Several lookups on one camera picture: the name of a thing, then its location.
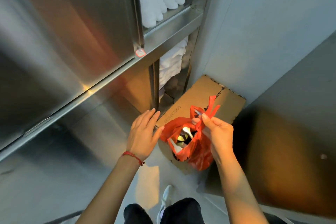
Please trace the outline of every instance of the left hand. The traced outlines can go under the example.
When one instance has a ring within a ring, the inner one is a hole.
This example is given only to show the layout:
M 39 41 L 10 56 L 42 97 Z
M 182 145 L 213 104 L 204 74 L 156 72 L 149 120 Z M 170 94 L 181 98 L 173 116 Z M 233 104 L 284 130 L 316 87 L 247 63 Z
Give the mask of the left hand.
M 160 111 L 147 110 L 133 121 L 129 132 L 126 150 L 145 161 L 153 151 L 164 127 L 160 127 L 153 135 L 155 124 L 160 116 Z

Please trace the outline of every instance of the cabinet door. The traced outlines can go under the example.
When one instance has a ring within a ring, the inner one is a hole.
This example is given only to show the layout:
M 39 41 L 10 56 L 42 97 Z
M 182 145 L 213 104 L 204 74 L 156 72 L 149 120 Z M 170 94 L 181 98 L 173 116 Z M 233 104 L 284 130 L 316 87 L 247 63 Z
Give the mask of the cabinet door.
M 0 2 L 0 149 L 134 58 L 141 45 L 134 0 Z

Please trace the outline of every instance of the bracelet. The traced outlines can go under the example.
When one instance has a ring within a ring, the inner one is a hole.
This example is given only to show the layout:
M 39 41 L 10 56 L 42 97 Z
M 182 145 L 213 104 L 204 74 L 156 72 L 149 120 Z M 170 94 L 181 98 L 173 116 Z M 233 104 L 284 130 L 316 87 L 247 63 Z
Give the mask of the bracelet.
M 139 161 L 139 165 L 140 166 L 142 166 L 143 164 L 145 164 L 145 161 L 142 162 L 141 159 L 139 159 L 137 156 L 135 156 L 133 153 L 131 153 L 129 151 L 125 151 L 123 154 L 121 154 L 121 156 L 124 156 L 124 155 L 130 155 L 130 156 L 136 158 Z

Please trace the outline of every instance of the sticker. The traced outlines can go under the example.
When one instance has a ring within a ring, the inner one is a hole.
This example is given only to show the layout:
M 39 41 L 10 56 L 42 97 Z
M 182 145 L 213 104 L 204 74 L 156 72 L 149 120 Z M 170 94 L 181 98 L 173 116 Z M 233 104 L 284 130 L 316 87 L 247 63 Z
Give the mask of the sticker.
M 144 50 L 143 48 L 139 48 L 139 49 L 137 49 L 137 50 L 135 51 L 135 54 L 136 54 L 139 58 L 141 58 L 141 57 L 143 57 L 143 56 L 146 55 L 146 52 L 145 52 L 145 50 Z

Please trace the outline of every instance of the white sneaker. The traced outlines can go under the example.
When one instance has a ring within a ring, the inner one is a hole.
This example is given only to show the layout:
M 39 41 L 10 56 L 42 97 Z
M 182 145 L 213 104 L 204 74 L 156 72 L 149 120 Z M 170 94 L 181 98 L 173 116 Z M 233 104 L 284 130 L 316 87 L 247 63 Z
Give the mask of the white sneaker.
M 168 185 L 165 191 L 163 192 L 162 197 L 162 204 L 159 210 L 159 213 L 157 214 L 156 223 L 160 224 L 161 218 L 163 216 L 163 211 L 171 205 L 171 196 L 173 194 L 174 187 L 172 185 Z

